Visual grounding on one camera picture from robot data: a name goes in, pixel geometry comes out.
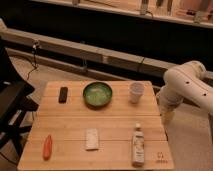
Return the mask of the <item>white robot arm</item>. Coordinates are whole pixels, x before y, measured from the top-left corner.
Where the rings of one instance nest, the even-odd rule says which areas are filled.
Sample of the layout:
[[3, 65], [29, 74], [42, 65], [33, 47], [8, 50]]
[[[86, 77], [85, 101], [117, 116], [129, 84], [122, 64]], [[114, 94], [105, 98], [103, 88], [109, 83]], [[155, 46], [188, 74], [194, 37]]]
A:
[[203, 81], [205, 66], [189, 61], [169, 68], [163, 76], [165, 85], [157, 93], [162, 122], [173, 119], [173, 110], [188, 99], [213, 117], [213, 87]]

